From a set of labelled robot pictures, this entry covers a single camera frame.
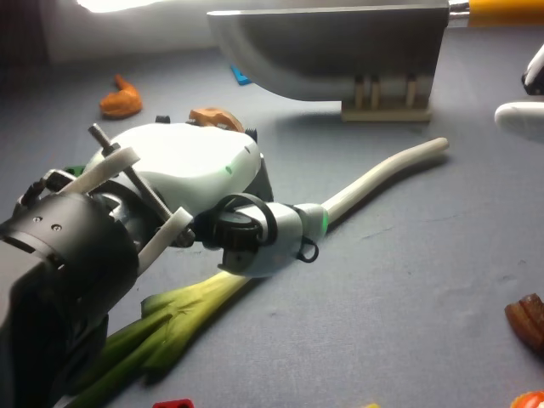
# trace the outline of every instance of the gray tablecloth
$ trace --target gray tablecloth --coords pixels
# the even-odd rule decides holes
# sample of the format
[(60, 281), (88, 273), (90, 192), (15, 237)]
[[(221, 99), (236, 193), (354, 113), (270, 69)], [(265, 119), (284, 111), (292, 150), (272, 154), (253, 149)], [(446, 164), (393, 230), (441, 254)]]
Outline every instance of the gray tablecloth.
[[(506, 408), (544, 386), (542, 363), (503, 314), (544, 294), (544, 144), (500, 133), (493, 114), (524, 97), (519, 78), (543, 41), (544, 29), (448, 31), (428, 126), (345, 124), (339, 103), (239, 87), (216, 50), (9, 72), (0, 215), (48, 169), (83, 164), (97, 150), (93, 122), (115, 135), (224, 107), (258, 129), (276, 199), (291, 203), (322, 202), (382, 159), (445, 136), (447, 161), (397, 178), (326, 238), (316, 263), (255, 287), (168, 378), (108, 406)], [(144, 110), (104, 122), (98, 102), (116, 73), (140, 89)], [(164, 253), (111, 311), (110, 330), (137, 319), (144, 297), (203, 280), (218, 261), (199, 246)]]

